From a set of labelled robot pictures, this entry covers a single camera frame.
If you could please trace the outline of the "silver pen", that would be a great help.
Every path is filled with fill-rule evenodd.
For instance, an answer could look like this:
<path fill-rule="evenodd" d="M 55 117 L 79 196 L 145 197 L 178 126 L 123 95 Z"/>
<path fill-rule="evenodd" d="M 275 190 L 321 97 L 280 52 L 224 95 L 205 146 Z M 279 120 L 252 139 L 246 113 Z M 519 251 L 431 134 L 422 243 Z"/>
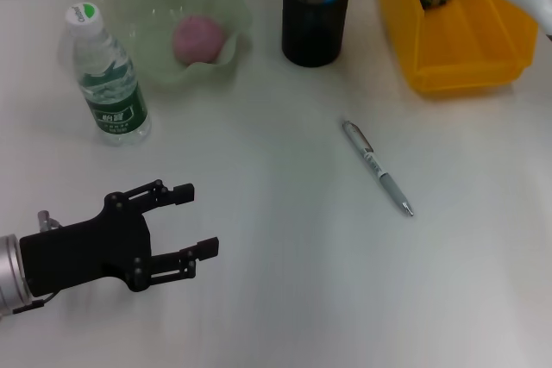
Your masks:
<path fill-rule="evenodd" d="M 410 202 L 398 187 L 391 174 L 377 160 L 372 146 L 361 130 L 351 121 L 343 122 L 342 129 L 392 202 L 406 216 L 413 217 L 414 211 Z"/>

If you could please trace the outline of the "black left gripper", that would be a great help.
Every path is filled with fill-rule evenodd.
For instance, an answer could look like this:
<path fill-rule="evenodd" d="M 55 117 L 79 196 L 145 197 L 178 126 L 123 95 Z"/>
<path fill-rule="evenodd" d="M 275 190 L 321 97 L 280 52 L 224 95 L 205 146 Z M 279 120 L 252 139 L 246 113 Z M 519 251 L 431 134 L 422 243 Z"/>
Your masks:
<path fill-rule="evenodd" d="M 152 256 L 150 233 L 142 214 L 191 203 L 193 184 L 172 189 L 161 179 L 104 199 L 94 218 L 23 237 L 19 241 L 27 285 L 33 296 L 118 278 L 133 292 L 196 277 L 198 261 L 215 258 L 217 237 L 174 253 Z"/>

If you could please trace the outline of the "yellow plastic bin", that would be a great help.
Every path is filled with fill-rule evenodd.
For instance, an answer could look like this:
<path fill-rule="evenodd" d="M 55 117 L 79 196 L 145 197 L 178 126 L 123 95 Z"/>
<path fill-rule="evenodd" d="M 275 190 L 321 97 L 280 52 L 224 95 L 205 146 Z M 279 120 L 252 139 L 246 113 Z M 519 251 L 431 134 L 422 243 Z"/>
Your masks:
<path fill-rule="evenodd" d="M 409 86 L 445 98 L 498 87 L 531 65 L 538 25 L 506 0 L 379 0 L 386 32 Z"/>

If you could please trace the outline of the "pink peach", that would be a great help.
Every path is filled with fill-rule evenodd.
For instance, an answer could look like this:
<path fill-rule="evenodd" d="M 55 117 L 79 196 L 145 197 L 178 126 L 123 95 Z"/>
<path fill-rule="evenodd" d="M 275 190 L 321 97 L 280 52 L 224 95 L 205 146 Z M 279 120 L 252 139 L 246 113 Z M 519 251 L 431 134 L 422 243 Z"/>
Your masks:
<path fill-rule="evenodd" d="M 172 34 L 172 51 L 184 65 L 215 61 L 225 43 L 223 29 L 207 16 L 189 16 Z"/>

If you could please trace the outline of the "clear bottle with green label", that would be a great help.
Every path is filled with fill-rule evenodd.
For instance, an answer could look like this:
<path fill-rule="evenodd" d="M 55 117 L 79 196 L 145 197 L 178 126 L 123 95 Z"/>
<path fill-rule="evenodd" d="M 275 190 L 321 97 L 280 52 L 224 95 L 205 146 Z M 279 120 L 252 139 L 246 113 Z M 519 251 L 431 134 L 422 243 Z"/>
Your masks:
<path fill-rule="evenodd" d="M 75 3 L 65 21 L 70 67 L 98 131 L 112 146 L 144 140 L 151 121 L 133 62 L 105 28 L 100 9 Z"/>

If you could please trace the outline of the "translucent green fruit bowl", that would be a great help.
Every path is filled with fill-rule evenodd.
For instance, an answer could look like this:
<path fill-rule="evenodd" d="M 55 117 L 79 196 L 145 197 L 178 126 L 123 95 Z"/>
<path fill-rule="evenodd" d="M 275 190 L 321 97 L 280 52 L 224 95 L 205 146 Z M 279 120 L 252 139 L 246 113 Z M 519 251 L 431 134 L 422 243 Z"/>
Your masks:
<path fill-rule="evenodd" d="M 88 0 L 100 9 L 108 31 L 132 59 L 142 84 L 182 90 L 221 77 L 234 64 L 239 42 L 252 24 L 244 0 Z M 184 65 L 173 55 L 175 28 L 190 16 L 206 16 L 225 33 L 211 63 Z"/>

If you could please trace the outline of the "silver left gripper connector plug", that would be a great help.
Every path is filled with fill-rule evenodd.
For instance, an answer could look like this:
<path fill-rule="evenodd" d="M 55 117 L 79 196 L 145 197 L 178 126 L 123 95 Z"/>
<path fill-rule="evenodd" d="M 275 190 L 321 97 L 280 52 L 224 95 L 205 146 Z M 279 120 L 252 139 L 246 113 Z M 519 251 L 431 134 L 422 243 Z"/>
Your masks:
<path fill-rule="evenodd" d="M 40 232 L 46 232 L 60 227 L 58 221 L 54 220 L 47 210 L 41 210 L 37 214 Z"/>

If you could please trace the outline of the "black mesh pen holder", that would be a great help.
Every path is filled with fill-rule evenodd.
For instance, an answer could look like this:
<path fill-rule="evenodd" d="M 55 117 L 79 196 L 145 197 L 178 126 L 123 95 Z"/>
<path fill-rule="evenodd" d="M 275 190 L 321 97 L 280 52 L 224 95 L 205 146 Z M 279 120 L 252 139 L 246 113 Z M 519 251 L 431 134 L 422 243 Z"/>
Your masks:
<path fill-rule="evenodd" d="M 342 37 L 348 0 L 283 0 L 281 49 L 293 64 L 320 67 L 336 60 Z"/>

